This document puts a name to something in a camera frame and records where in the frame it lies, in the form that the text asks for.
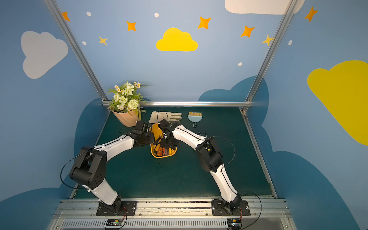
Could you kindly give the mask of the yellow plastic storage box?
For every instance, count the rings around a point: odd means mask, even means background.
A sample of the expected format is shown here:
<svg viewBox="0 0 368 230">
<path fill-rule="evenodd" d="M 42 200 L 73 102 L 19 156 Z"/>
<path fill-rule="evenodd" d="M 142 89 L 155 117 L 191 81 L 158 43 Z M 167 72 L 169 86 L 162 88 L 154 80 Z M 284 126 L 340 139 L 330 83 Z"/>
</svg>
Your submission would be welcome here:
<svg viewBox="0 0 368 230">
<path fill-rule="evenodd" d="M 177 147 L 175 148 L 164 148 L 161 143 L 163 140 L 163 132 L 159 128 L 159 124 L 153 124 L 151 132 L 154 134 L 154 142 L 150 144 L 151 155 L 157 159 L 167 158 L 173 156 L 177 152 Z"/>
</svg>

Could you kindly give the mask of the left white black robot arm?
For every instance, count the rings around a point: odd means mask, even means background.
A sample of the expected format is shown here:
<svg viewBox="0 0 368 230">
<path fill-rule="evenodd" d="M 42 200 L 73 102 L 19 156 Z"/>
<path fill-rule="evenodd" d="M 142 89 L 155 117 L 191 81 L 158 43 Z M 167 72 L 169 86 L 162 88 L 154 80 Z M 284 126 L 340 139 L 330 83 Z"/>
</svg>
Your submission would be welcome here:
<svg viewBox="0 0 368 230">
<path fill-rule="evenodd" d="M 107 163 L 127 150 L 153 142 L 152 132 L 132 132 L 106 144 L 82 147 L 70 170 L 70 179 L 97 197 L 102 209 L 116 215 L 121 210 L 121 196 L 107 182 Z"/>
</svg>

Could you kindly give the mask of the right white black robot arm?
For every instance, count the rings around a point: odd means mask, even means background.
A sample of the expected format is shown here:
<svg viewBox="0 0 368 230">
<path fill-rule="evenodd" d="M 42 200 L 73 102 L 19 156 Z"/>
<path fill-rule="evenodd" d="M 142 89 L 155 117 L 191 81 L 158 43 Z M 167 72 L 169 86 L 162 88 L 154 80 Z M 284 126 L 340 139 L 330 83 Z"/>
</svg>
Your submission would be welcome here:
<svg viewBox="0 0 368 230">
<path fill-rule="evenodd" d="M 242 198 L 227 175 L 222 153 L 214 138 L 200 136 L 178 122 L 170 124 L 162 120 L 159 128 L 169 146 L 175 147 L 181 141 L 196 151 L 201 167 L 214 178 L 225 208 L 228 212 L 236 211 Z"/>
</svg>

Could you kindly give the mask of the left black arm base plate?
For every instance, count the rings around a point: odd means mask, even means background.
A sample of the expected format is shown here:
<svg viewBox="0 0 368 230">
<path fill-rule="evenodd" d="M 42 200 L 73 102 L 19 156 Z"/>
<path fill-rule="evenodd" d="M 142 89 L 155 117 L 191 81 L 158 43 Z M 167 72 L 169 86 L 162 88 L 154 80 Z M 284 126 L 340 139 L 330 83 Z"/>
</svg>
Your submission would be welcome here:
<svg viewBox="0 0 368 230">
<path fill-rule="evenodd" d="M 137 208 L 135 200 L 118 200 L 113 205 L 99 202 L 96 216 L 134 216 Z"/>
</svg>

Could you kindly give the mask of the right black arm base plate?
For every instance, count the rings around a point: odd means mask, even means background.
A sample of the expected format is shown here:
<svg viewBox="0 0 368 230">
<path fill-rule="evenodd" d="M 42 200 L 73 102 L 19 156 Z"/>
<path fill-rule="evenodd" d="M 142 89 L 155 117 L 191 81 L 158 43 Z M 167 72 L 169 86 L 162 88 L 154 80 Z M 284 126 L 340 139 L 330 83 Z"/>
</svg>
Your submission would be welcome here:
<svg viewBox="0 0 368 230">
<path fill-rule="evenodd" d="M 229 204 L 220 199 L 214 199 L 211 201 L 212 215 L 213 216 L 250 216 L 250 208 L 246 200 L 242 200 L 236 209 L 230 207 Z"/>
</svg>

